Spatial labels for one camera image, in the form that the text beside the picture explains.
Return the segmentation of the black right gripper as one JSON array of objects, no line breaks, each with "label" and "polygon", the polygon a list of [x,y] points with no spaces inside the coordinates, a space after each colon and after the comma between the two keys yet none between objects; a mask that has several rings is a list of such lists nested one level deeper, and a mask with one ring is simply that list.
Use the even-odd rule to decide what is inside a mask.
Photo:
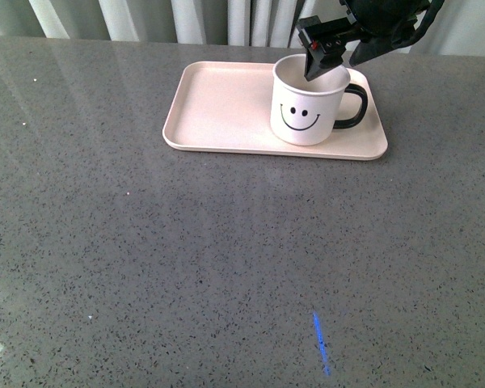
[{"label": "black right gripper", "polygon": [[322,22],[315,15],[299,19],[296,24],[298,37],[307,50],[304,77],[315,80],[343,63],[341,56],[348,43],[364,37],[364,30],[348,18]]}]

